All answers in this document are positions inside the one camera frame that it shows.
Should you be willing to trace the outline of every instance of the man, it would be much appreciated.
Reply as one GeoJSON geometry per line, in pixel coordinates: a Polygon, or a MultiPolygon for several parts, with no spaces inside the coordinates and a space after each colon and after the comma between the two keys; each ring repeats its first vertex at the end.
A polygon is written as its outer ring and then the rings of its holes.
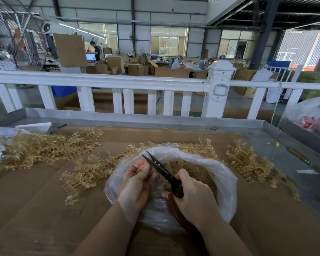
{"type": "MultiPolygon", "coordinates": [[[[201,233],[209,255],[251,256],[242,240],[220,216],[209,186],[191,178],[185,169],[174,177],[183,184],[183,198],[173,198],[184,217],[201,233]]],[[[134,163],[124,174],[117,201],[72,256],[125,255],[134,226],[156,178],[156,171],[145,159],[134,163]]],[[[168,194],[165,191],[162,196],[168,199],[168,194]]]]}
{"type": "Polygon", "coordinates": [[[97,46],[94,41],[91,41],[91,42],[90,42],[90,45],[95,49],[95,58],[96,58],[96,61],[101,60],[101,59],[100,59],[100,54],[101,54],[100,47],[97,46]]]}
{"type": "Polygon", "coordinates": [[[180,55],[178,56],[178,59],[175,60],[172,64],[172,69],[179,69],[179,68],[184,68],[185,66],[180,65],[180,63],[182,62],[183,57],[180,55]]]}

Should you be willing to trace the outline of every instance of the ceiling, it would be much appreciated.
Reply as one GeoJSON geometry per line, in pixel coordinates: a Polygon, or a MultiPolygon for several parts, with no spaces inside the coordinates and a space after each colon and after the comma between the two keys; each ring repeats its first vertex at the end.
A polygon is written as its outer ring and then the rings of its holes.
{"type": "MultiPolygon", "coordinates": [[[[246,0],[214,25],[254,29],[260,26],[268,0],[246,0]]],[[[320,30],[320,0],[280,0],[273,29],[320,30]]]]}

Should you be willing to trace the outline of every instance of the right hand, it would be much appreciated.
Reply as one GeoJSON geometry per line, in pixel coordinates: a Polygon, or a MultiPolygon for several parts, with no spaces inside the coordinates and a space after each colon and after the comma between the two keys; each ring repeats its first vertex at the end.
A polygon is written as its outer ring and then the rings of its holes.
{"type": "MultiPolygon", "coordinates": [[[[175,178],[180,179],[183,184],[183,198],[173,198],[183,216],[200,232],[208,228],[209,224],[222,219],[216,199],[208,185],[190,177],[185,169],[181,169],[175,178]]],[[[165,191],[162,196],[168,199],[169,193],[165,191]]]]}

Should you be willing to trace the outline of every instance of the hand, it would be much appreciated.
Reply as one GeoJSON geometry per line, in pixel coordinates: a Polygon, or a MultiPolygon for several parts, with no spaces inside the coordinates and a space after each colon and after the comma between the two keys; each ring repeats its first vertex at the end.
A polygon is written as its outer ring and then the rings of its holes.
{"type": "Polygon", "coordinates": [[[123,176],[117,199],[125,214],[136,216],[137,219],[156,177],[155,169],[151,168],[145,159],[138,160],[128,169],[123,176]]]}
{"type": "MultiPolygon", "coordinates": [[[[216,199],[208,185],[191,178],[185,169],[181,169],[175,178],[182,181],[183,198],[173,198],[183,216],[200,232],[216,220],[222,219],[216,199]]],[[[169,193],[165,191],[162,196],[168,199],[169,193]]]]}

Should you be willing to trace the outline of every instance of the white shirt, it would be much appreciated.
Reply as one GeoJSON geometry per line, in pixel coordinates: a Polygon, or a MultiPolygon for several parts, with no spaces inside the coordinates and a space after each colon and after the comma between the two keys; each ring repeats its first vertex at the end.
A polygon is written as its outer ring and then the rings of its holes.
{"type": "Polygon", "coordinates": [[[178,69],[180,68],[180,64],[178,60],[175,60],[172,64],[172,69],[178,69]]]}

